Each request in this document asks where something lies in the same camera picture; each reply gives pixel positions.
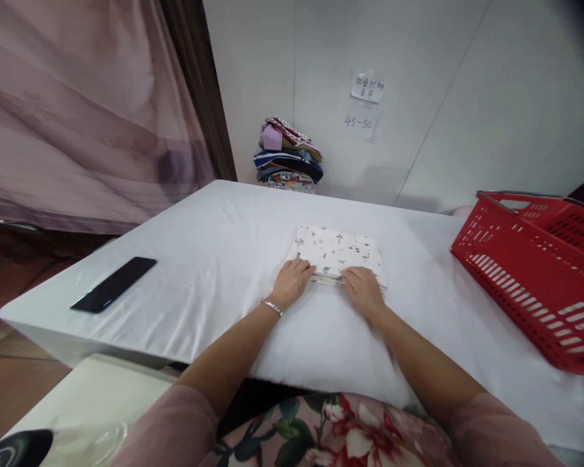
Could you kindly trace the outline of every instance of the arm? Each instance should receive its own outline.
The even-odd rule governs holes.
[[[467,466],[561,467],[536,429],[391,311],[371,270],[342,271],[355,307],[381,334],[426,410]]]
[[[286,262],[266,300],[285,311],[303,295],[315,270],[316,266],[301,259]],[[277,312],[260,303],[205,349],[175,384],[197,389],[220,417],[278,321]]]
[[[266,300],[285,311],[313,271],[307,261],[288,261]],[[130,430],[113,466],[198,465],[214,447],[219,418],[278,321],[274,309],[259,304],[205,349]]]
[[[486,390],[385,305],[371,270],[342,271],[355,307],[385,340],[428,413],[448,429],[454,410]]]

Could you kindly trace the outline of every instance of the black phone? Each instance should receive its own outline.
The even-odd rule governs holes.
[[[138,256],[132,258],[70,308],[89,313],[101,313],[156,263],[155,259]]]

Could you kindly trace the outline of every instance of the red basket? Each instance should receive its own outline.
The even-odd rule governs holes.
[[[476,197],[453,255],[552,365],[584,374],[584,203],[514,191]]]

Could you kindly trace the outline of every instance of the person's left hand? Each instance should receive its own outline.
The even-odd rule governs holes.
[[[277,305],[282,311],[287,310],[303,295],[315,270],[316,266],[310,265],[305,259],[286,261],[274,282],[273,293],[266,300]]]

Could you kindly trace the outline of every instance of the basket handle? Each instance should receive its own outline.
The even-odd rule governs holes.
[[[513,214],[519,214],[519,211],[514,210],[513,208],[509,208],[507,206],[504,206],[501,202],[491,198],[489,195],[487,195],[487,193],[497,193],[498,195],[524,195],[524,196],[533,196],[533,197],[537,197],[537,198],[552,198],[552,199],[561,199],[561,200],[565,200],[565,201],[569,201],[572,202],[574,204],[577,204],[578,206],[582,206],[584,208],[584,202],[580,201],[580,200],[576,200],[575,198],[570,198],[570,197],[560,197],[560,196],[556,196],[556,195],[542,195],[540,193],[532,193],[530,191],[510,191],[510,190],[504,190],[504,191],[493,191],[493,190],[478,190],[477,193],[486,198],[489,201],[494,202],[495,204],[503,207],[505,210],[508,210],[510,212],[512,212]]]

